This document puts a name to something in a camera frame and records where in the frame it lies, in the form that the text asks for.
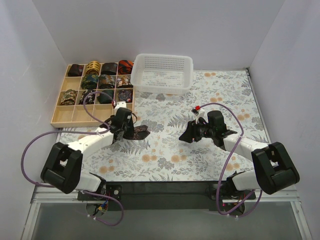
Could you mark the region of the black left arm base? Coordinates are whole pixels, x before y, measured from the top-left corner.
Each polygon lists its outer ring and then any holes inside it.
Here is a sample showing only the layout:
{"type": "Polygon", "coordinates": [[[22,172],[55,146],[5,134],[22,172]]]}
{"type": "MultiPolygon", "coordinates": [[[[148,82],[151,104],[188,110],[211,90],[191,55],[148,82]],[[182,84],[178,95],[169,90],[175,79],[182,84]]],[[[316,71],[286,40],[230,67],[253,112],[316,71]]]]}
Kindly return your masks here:
{"type": "MultiPolygon", "coordinates": [[[[122,187],[120,185],[107,184],[102,186],[95,193],[112,197],[120,202],[122,196],[122,187]]],[[[85,209],[87,213],[93,215],[94,217],[102,217],[107,212],[121,210],[119,204],[115,201],[110,200],[109,198],[87,194],[83,191],[78,191],[77,200],[86,203],[85,209]]]]}

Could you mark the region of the brown paisley patterned tie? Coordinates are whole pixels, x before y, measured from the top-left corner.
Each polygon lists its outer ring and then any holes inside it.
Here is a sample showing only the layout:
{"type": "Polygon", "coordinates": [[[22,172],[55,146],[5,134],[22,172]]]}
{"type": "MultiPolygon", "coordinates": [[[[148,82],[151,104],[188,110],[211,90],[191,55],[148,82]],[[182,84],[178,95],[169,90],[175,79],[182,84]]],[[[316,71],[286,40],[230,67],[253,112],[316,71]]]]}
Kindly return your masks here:
{"type": "Polygon", "coordinates": [[[147,138],[150,134],[150,132],[148,131],[148,126],[147,125],[140,125],[140,126],[136,126],[133,129],[133,135],[130,136],[128,138],[128,140],[144,140],[145,138],[147,138]]]}

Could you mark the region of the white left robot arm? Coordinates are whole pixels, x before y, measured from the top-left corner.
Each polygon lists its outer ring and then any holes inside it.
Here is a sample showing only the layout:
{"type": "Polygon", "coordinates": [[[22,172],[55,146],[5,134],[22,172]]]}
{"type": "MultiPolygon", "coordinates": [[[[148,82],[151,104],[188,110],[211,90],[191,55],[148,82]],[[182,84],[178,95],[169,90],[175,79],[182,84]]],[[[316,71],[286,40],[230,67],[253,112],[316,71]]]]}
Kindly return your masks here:
{"type": "Polygon", "coordinates": [[[74,190],[89,191],[95,200],[106,196],[103,179],[93,173],[82,171],[83,160],[100,149],[114,144],[125,135],[133,136],[132,111],[120,107],[111,118],[109,129],[101,125],[90,135],[80,140],[53,145],[44,164],[40,178],[65,194],[74,190]]]}

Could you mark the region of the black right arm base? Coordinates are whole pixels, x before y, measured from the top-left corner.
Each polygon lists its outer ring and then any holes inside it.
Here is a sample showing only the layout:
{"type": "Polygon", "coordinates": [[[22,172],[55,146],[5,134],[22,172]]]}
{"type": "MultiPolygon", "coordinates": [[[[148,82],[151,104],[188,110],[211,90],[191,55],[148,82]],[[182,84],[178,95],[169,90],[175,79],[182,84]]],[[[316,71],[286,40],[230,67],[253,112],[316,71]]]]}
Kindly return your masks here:
{"type": "MultiPolygon", "coordinates": [[[[218,190],[218,182],[210,182],[206,185],[204,190],[201,192],[209,200],[207,213],[212,215],[221,215],[216,206],[216,193],[218,190]]],[[[221,183],[219,196],[218,196],[218,206],[221,212],[226,213],[232,208],[236,207],[241,203],[246,197],[247,200],[256,200],[257,195],[252,190],[233,190],[224,182],[221,183]]]]}

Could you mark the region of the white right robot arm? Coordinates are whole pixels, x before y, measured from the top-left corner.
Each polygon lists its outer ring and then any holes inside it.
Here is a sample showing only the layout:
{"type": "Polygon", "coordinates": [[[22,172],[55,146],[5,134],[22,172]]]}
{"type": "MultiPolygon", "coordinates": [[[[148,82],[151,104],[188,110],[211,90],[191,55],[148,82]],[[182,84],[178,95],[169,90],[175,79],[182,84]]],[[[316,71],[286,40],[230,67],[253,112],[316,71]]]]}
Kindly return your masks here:
{"type": "Polygon", "coordinates": [[[193,109],[192,113],[195,119],[187,123],[179,140],[191,144],[203,138],[212,139],[215,146],[253,163],[253,171],[235,172],[229,176],[219,188],[221,194],[237,199],[246,190],[262,190],[272,195],[300,181],[300,175],[282,143],[267,144],[241,138],[236,131],[227,128],[223,114],[218,110],[208,112],[208,120],[203,118],[204,112],[200,109],[193,109]]]}

